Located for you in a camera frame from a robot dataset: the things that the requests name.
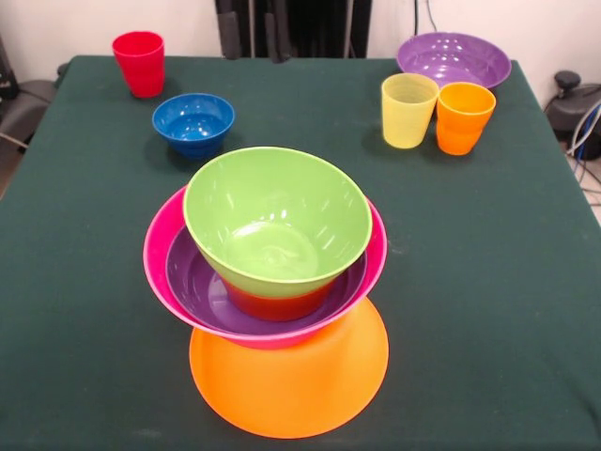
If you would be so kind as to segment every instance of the black object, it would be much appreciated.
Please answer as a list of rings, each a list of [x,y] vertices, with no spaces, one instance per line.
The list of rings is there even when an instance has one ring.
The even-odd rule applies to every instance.
[[[215,4],[226,58],[254,55],[281,63],[290,57],[366,56],[372,0],[215,0]],[[345,54],[351,6],[349,54]]]
[[[566,92],[578,86],[581,80],[580,76],[571,70],[560,70],[553,78],[555,79],[557,86],[562,90],[561,97],[565,95]]]
[[[0,132],[28,144],[55,93],[54,84],[46,80],[19,85],[0,38]],[[14,149],[25,151],[0,137],[0,152]]]
[[[15,72],[8,62],[8,55],[0,37],[0,99],[11,100],[19,95]]]
[[[569,146],[578,122],[601,99],[601,84],[581,85],[580,76],[571,70],[561,70],[554,78],[559,92],[548,103],[545,113],[557,139]],[[583,146],[578,154],[581,160],[601,156],[601,121]]]

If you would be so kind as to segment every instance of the purple bowl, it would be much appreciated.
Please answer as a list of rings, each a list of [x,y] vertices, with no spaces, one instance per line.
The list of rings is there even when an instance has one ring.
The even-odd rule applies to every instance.
[[[166,263],[169,287],[188,314],[211,329],[252,335],[286,334],[337,314],[354,299],[366,268],[363,253],[336,278],[323,304],[312,314],[291,321],[265,321],[246,315],[229,300],[221,278],[198,251],[186,227],[174,239]]]
[[[471,82],[500,85],[511,73],[511,61],[496,45],[460,33],[424,33],[401,45],[396,57],[403,72],[420,73],[439,87]]]

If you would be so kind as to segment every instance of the cup rim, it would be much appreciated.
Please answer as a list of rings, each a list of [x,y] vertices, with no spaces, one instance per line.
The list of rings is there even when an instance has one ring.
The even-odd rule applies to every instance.
[[[154,49],[154,50],[151,50],[150,52],[146,52],[145,54],[126,54],[126,53],[124,53],[124,52],[120,52],[120,51],[118,51],[118,50],[115,48],[116,42],[117,42],[118,40],[120,40],[120,39],[122,39],[122,38],[125,38],[125,37],[127,37],[127,36],[131,36],[131,35],[137,35],[137,34],[145,34],[145,35],[153,35],[153,36],[156,36],[157,38],[159,38],[159,39],[161,40],[161,45],[160,45],[159,47],[157,47],[156,49]],[[154,31],[146,31],[146,30],[139,30],[139,31],[129,31],[129,32],[127,32],[127,33],[123,33],[122,35],[119,35],[119,36],[117,36],[115,39],[113,39],[113,44],[112,44],[112,47],[113,47],[113,52],[114,52],[115,54],[118,54],[119,56],[127,56],[127,57],[130,57],[130,58],[141,58],[141,57],[144,57],[144,56],[148,56],[148,55],[150,55],[150,54],[154,54],[154,53],[158,52],[160,49],[164,48],[164,46],[165,46],[165,41],[164,41],[164,39],[162,38],[162,36],[161,36],[160,34],[158,34],[158,33],[155,33]]]
[[[488,96],[490,99],[492,99],[492,105],[491,105],[489,108],[486,108],[485,110],[482,110],[482,111],[478,111],[478,112],[476,112],[476,113],[469,113],[469,112],[466,112],[466,111],[459,111],[459,110],[457,110],[456,108],[453,108],[452,106],[450,106],[450,105],[449,105],[447,102],[445,102],[445,101],[442,99],[442,91],[444,91],[444,90],[445,90],[447,87],[454,87],[454,86],[460,86],[460,85],[463,85],[463,86],[472,86],[472,87],[475,87],[475,88],[477,88],[478,90],[484,91],[484,92],[486,93],[486,95],[487,95],[487,96]],[[494,95],[494,94],[493,94],[493,93],[490,91],[490,89],[488,89],[487,87],[484,87],[484,86],[482,86],[482,85],[478,85],[478,84],[476,84],[476,83],[471,83],[471,82],[453,82],[453,83],[450,83],[450,84],[448,84],[448,85],[445,85],[445,86],[443,86],[443,87],[440,89],[440,93],[439,93],[439,102],[440,102],[440,103],[441,103],[441,104],[442,104],[442,105],[443,105],[443,106],[444,106],[446,109],[448,109],[449,111],[452,111],[452,112],[454,112],[454,113],[457,113],[457,114],[459,114],[459,115],[462,115],[462,116],[472,116],[472,117],[487,115],[488,113],[492,112],[492,111],[495,109],[495,107],[497,106],[497,98],[496,98],[496,97],[495,97],[495,95]]]
[[[414,103],[409,103],[407,101],[400,101],[398,99],[395,99],[390,94],[386,93],[386,84],[389,83],[393,78],[417,78],[417,79],[422,79],[425,82],[429,83],[432,87],[434,87],[436,93],[432,97],[430,97],[428,100],[426,100],[426,101],[418,101],[418,102],[414,102]],[[396,73],[394,75],[386,77],[386,79],[382,82],[382,84],[380,85],[380,87],[381,87],[382,97],[384,95],[386,95],[391,101],[393,101],[395,103],[398,103],[398,104],[402,104],[402,105],[426,105],[426,104],[430,103],[432,100],[436,100],[439,97],[439,94],[440,94],[440,87],[439,87],[438,83],[436,83],[430,77],[427,77],[427,76],[422,75],[420,73],[414,73],[414,72]]]

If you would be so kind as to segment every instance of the orange plate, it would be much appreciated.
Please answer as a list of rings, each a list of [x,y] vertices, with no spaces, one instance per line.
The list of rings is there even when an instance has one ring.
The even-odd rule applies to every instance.
[[[382,318],[365,298],[291,348],[254,350],[194,329],[196,387],[226,421],[253,434],[299,439],[338,428],[376,395],[388,366]]]

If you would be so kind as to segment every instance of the plastic bowl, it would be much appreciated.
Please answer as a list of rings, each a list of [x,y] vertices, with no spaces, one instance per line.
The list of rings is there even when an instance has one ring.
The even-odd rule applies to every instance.
[[[299,319],[281,321],[259,319],[248,315],[236,307],[231,293],[228,294],[223,280],[213,270],[198,251],[186,227],[174,239],[167,256],[167,281],[171,292],[192,318],[211,329],[233,334],[273,335],[296,331],[330,317],[352,301],[359,290],[365,271],[367,258],[363,254],[350,268],[336,277],[326,298],[316,311]],[[265,305],[265,310],[276,311],[285,308],[298,310],[294,302],[273,302]]]
[[[167,256],[173,240],[185,225],[182,213],[184,191],[185,187],[173,194],[159,209],[150,223],[144,241],[144,269],[150,287],[167,310],[187,324],[210,334],[216,334],[238,343],[241,346],[246,346],[247,348],[270,350],[293,346],[309,338],[327,324],[336,321],[349,312],[358,301],[367,296],[384,269],[388,250],[386,230],[378,211],[370,203],[369,206],[374,227],[369,244],[365,250],[367,256],[367,269],[357,293],[344,308],[315,324],[282,334],[244,335],[216,331],[208,327],[207,324],[199,322],[189,315],[179,304],[177,298],[169,288],[166,271]]]
[[[403,72],[430,77],[439,87],[470,82],[490,88],[511,73],[511,61],[503,50],[460,33],[424,33],[410,38],[398,49],[396,62]]]
[[[206,163],[188,185],[184,218],[223,280],[267,298],[327,285],[359,258],[372,230],[349,176],[289,148],[243,148]]]
[[[214,156],[232,128],[234,107],[211,94],[182,94],[161,103],[152,126],[182,155],[202,160]]]

